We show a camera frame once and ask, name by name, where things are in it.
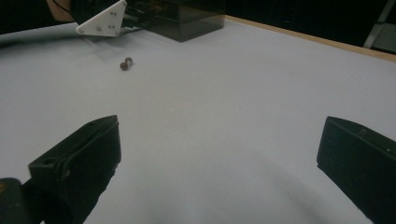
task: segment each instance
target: white table surface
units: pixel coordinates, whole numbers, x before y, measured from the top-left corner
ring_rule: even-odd
[[[371,223],[316,156],[328,116],[396,139],[396,63],[232,21],[185,43],[75,27],[0,36],[1,177],[116,114],[122,161],[86,223]]]

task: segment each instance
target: dark plastic container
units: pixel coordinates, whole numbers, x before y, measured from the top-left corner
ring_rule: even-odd
[[[145,29],[183,42],[224,27],[225,0],[150,1],[157,8]]]

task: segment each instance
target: white bracket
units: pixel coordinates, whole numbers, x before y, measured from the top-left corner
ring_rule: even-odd
[[[120,0],[82,23],[76,28],[76,32],[80,35],[119,36],[127,5],[125,0]]]

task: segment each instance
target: cable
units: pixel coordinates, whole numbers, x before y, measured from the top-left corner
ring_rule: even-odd
[[[73,17],[72,13],[71,13],[69,10],[67,10],[66,8],[64,8],[63,6],[61,6],[61,4],[59,4],[56,0],[52,0],[52,2],[53,2],[56,6],[58,6],[61,10],[63,10],[63,11],[65,11],[65,12],[69,13],[69,15],[70,15],[71,17]]]

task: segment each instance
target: wooden table edge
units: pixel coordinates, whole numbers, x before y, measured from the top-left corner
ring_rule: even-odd
[[[275,26],[262,24],[262,23],[255,22],[255,21],[247,21],[247,20],[244,20],[244,19],[240,19],[240,18],[228,16],[228,15],[225,16],[225,20],[227,20],[227,21],[236,21],[236,22],[240,22],[240,23],[243,23],[243,24],[246,24],[246,25],[251,25],[251,26],[262,28],[262,29],[279,32],[279,33],[285,34],[285,35],[293,35],[293,36],[296,36],[296,37],[299,37],[299,38],[302,38],[302,39],[307,39],[307,40],[311,40],[311,41],[314,41],[314,42],[317,42],[317,43],[320,43],[320,44],[332,46],[334,48],[345,49],[345,50],[356,52],[356,53],[359,53],[359,54],[368,55],[368,56],[371,56],[371,57],[376,57],[376,58],[383,59],[383,60],[388,60],[388,61],[391,61],[391,62],[396,62],[396,55],[388,54],[388,53],[385,53],[385,52],[376,51],[376,50],[373,50],[373,49],[364,49],[364,48],[361,48],[361,47],[348,45],[348,44],[340,43],[340,42],[337,42],[337,41],[333,41],[333,40],[329,40],[329,39],[325,39],[325,38],[321,38],[321,37],[317,37],[317,36],[313,36],[313,35],[305,35],[305,34],[302,34],[302,33],[298,33],[298,32],[294,32],[294,31],[278,28],[278,27],[275,27]]]

